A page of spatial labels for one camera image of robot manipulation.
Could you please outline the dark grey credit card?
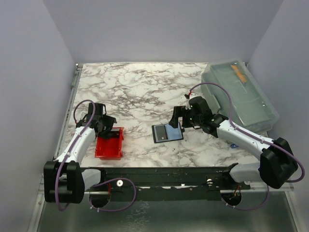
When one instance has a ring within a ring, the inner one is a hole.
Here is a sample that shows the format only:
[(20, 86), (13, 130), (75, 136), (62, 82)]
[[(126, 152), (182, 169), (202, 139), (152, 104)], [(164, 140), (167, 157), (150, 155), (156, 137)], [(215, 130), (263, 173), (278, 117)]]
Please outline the dark grey credit card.
[(164, 142), (168, 140), (166, 125), (156, 125), (154, 126), (155, 141)]

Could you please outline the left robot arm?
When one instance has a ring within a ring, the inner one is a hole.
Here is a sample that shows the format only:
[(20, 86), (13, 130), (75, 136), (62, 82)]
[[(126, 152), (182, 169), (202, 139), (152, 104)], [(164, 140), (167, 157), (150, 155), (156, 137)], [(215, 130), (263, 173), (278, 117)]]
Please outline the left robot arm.
[(60, 156), (44, 165), (44, 197), (48, 203), (80, 203), (89, 188), (97, 191), (106, 188), (107, 179), (99, 170), (83, 170), (80, 165), (95, 140), (109, 140), (115, 136), (113, 126), (117, 121), (107, 115), (105, 104), (87, 102), (88, 112), (77, 121), (68, 146)]

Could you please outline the black leather card holder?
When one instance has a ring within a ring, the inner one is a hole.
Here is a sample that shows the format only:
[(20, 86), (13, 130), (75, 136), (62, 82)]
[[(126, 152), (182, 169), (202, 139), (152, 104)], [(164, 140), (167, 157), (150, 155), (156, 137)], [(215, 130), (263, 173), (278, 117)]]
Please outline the black leather card holder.
[[(164, 142), (159, 142), (159, 143), (166, 143), (166, 142), (172, 142), (172, 141), (179, 141), (179, 140), (183, 140), (183, 130), (181, 128), (181, 125), (179, 123), (177, 128), (173, 128), (172, 126), (170, 126), (169, 124), (165, 124), (166, 125), (166, 131), (167, 131), (167, 136), (168, 136), (168, 140), (164, 141)], [(155, 144), (158, 144), (158, 142), (155, 141), (155, 130), (154, 130), (154, 126), (152, 125), (152, 135), (153, 135), (153, 140)]]

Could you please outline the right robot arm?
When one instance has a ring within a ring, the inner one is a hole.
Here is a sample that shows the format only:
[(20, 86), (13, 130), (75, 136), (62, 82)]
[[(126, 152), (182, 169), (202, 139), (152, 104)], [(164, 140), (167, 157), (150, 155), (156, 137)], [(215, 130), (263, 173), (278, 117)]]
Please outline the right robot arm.
[(185, 106), (175, 106), (169, 125), (178, 127), (179, 118), (183, 128), (202, 129), (204, 133), (238, 145), (258, 160), (230, 165), (222, 177), (222, 184), (227, 189), (234, 189), (245, 181), (264, 182), (279, 189), (298, 169), (286, 140), (272, 140), (236, 125), (222, 114), (213, 114), (202, 97), (190, 99)]

